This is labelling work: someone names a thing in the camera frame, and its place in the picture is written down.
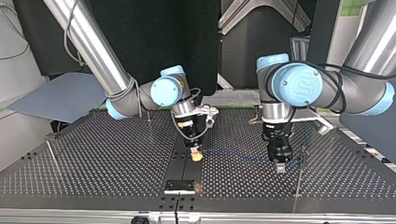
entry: optical breadboard table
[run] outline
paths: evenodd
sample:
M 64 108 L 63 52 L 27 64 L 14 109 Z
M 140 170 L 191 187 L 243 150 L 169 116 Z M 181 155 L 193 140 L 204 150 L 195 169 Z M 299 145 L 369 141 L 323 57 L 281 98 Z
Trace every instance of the optical breadboard table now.
M 94 112 L 0 173 L 0 223 L 45 211 L 396 215 L 396 174 L 342 132 L 294 123 L 294 159 L 277 174 L 262 126 L 248 124 L 254 116 L 220 110 L 204 159 L 193 162 L 169 111 L 123 120 Z M 195 193 L 165 194 L 178 180 L 193 181 Z

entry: metal bracket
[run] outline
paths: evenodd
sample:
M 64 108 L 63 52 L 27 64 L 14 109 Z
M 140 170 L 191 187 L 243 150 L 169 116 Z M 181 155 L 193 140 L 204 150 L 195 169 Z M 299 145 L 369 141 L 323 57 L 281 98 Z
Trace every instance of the metal bracket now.
M 195 107 L 190 112 L 186 112 L 180 115 L 175 115 L 175 118 L 184 118 L 192 115 L 198 115 L 198 116 L 206 115 L 206 125 L 208 126 L 208 128 L 212 128 L 213 124 L 215 123 L 213 117 L 216 116 L 218 113 L 219 111 L 215 107 L 212 107 L 210 105 L 202 105 Z
M 233 90 L 233 85 L 231 85 L 220 73 L 218 73 L 218 84 L 225 90 Z
M 193 180 L 168 180 L 166 181 L 164 194 L 195 194 Z
M 246 17 L 256 7 L 272 7 L 287 21 L 292 23 L 297 0 L 234 0 L 219 20 L 220 32 L 227 35 L 235 25 Z M 294 15 L 294 27 L 298 32 L 303 32 L 311 23 L 300 6 Z
M 288 122 L 288 119 L 289 118 L 265 119 L 262 117 L 262 121 L 268 123 L 286 123 Z M 309 120 L 320 122 L 321 125 L 319 126 L 318 133 L 320 133 L 321 135 L 328 133 L 331 129 L 334 128 L 334 126 L 329 121 L 327 121 L 325 118 L 315 113 L 311 109 L 298 109 L 291 122 L 301 122 Z

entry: black cable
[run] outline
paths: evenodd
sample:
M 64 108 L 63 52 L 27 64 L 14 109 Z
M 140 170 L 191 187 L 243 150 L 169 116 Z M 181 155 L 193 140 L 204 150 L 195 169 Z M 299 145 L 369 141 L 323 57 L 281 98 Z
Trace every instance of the black cable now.
M 316 68 L 317 70 L 319 70 L 321 73 L 323 73 L 324 75 L 326 75 L 331 81 L 332 81 L 332 83 L 334 84 L 334 86 L 337 88 L 337 93 L 334 95 L 334 98 L 332 99 L 332 103 L 333 104 L 330 104 L 330 106 L 332 106 L 332 105 L 334 105 L 337 101 L 338 101 L 338 99 L 341 97 L 341 101 L 342 101 L 342 107 L 341 107 L 341 109 L 340 109 L 340 111 L 338 111 L 338 112 L 336 112 L 336 111 L 332 111 L 333 113 L 335 113 L 335 114 L 342 114 L 342 113 L 344 113 L 346 110 L 347 110 L 347 98 L 346 98 L 346 96 L 345 96 L 345 94 L 344 94 L 344 91 L 343 91 L 343 80 L 342 80 L 342 77 L 341 77 L 341 75 L 339 75 L 339 74 L 337 74 L 337 76 L 338 76 L 338 81 L 332 76 L 332 74 L 330 74 L 330 72 L 329 71 L 326 71 L 325 69 L 323 69 L 322 67 L 320 67 L 320 66 L 318 66 L 318 65 L 316 65 L 316 64 L 314 64 L 314 63 L 310 63 L 310 62 L 304 62 L 304 61 L 292 61 L 292 62 L 287 62 L 287 63 L 280 63 L 277 67 L 275 67 L 272 71 L 270 71 L 270 73 L 267 75 L 267 78 L 265 79 L 265 89 L 266 89 L 266 91 L 267 91 L 267 94 L 271 97 L 271 98 L 273 98 L 274 100 L 277 100 L 276 98 L 275 98 L 275 96 L 269 91 L 269 88 L 268 88 L 268 85 L 269 85 L 269 81 L 271 80 L 271 78 L 274 76 L 274 74 L 280 69 L 280 68 L 282 68 L 283 66 L 285 66 L 285 65 L 287 65 L 287 64 L 290 64 L 290 63 L 303 63 L 303 64 L 306 64 L 306 65 L 309 65 L 309 66 L 311 66 L 311 67 L 313 67 L 313 68 Z
M 340 65 L 331 64 L 331 63 L 319 63 L 318 66 L 321 66 L 321 67 L 332 67 L 332 68 L 336 68 L 336 69 L 340 69 L 340 70 L 343 70 L 343 71 L 347 71 L 347 72 L 353 73 L 353 74 L 361 76 L 361 77 L 369 77 L 369 78 L 379 79 L 379 80 L 388 80 L 388 79 L 396 78 L 396 74 L 392 74 L 392 75 L 389 75 L 389 76 L 381 76 L 379 74 L 366 73 L 366 72 L 363 72 L 363 71 L 358 70 L 356 68 L 349 67 L 347 65 L 340 66 Z
M 342 113 L 346 112 L 346 110 L 347 110 L 347 98 L 346 98 L 346 95 L 344 94 L 344 91 L 343 91 L 343 86 L 342 86 L 343 82 L 342 82 L 342 77 L 341 76 L 340 76 L 340 78 L 341 78 L 340 81 L 337 81 L 332 76 L 332 74 L 330 74 L 329 71 L 326 71 L 324 68 L 320 67 L 317 64 L 310 63 L 310 62 L 302 62 L 302 61 L 295 61 L 295 62 L 292 62 L 292 63 L 305 63 L 305 64 L 307 64 L 307 65 L 309 65 L 309 66 L 311 66 L 313 68 L 316 68 L 321 73 L 326 75 L 332 81 L 332 83 L 337 88 L 337 91 L 339 92 L 339 94 L 335 94 L 334 98 L 337 99 L 336 101 L 338 101 L 338 97 L 341 97 L 341 101 L 342 101 L 342 107 L 341 107 L 340 111 L 338 111 L 338 112 L 332 111 L 332 112 L 336 113 L 336 114 L 342 114 Z
M 28 49 L 29 49 L 29 44 L 26 45 L 26 48 L 21 53 L 18 53 L 18 54 L 12 55 L 12 56 L 8 56 L 8 57 L 5 57 L 5 58 L 0 58 L 0 61 L 20 57 L 22 54 L 26 53 L 26 51 Z
M 296 20 L 297 8 L 298 8 L 298 0 L 296 1 L 296 5 L 293 11 L 293 17 L 291 19 L 291 32 L 290 32 L 290 49 L 291 49 L 291 58 L 294 60 L 294 48 L 293 48 L 293 36 L 294 36 L 294 23 Z
M 282 128 L 280 129 L 280 132 L 277 133 L 274 137 L 272 138 L 265 138 L 265 133 L 264 133 L 264 129 L 265 129 L 265 123 L 262 124 L 262 141 L 264 142 L 270 142 L 270 141 L 274 141 L 276 140 L 280 135 L 282 135 L 283 132 L 285 132 L 286 128 L 288 128 L 289 124 L 291 123 L 291 121 L 294 118 L 294 115 L 296 114 L 297 111 L 297 107 L 294 106 L 293 107 L 293 111 L 291 112 L 290 118 L 288 119 L 288 121 L 286 123 L 283 123 Z

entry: silver arm tube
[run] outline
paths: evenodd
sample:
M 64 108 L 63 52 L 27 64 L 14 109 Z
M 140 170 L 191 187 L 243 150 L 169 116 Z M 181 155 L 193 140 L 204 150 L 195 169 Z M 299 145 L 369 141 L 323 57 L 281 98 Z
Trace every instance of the silver arm tube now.
M 367 73 L 396 73 L 396 1 L 378 0 L 345 65 Z
M 75 1 L 78 0 L 44 0 L 64 29 Z M 125 72 L 84 1 L 78 1 L 73 14 L 69 36 L 107 95 L 127 89 L 132 77 Z
M 106 101 L 108 113 L 114 119 L 124 119 L 139 114 L 141 106 L 147 110 L 158 108 L 150 96 L 152 82 L 142 85 L 140 90 L 136 88 L 135 79 L 125 72 L 84 1 L 44 0 L 64 29 L 76 1 L 69 36 L 109 96 Z
M 375 2 L 344 65 L 385 77 L 396 73 L 396 1 Z M 362 77 L 346 71 L 341 73 L 344 77 L 346 111 L 349 113 L 360 113 L 372 108 L 389 91 L 386 80 Z M 323 77 L 323 93 L 314 103 L 318 107 L 328 105 L 337 91 L 334 84 L 326 76 Z M 332 109 L 339 110 L 341 107 L 340 99 Z

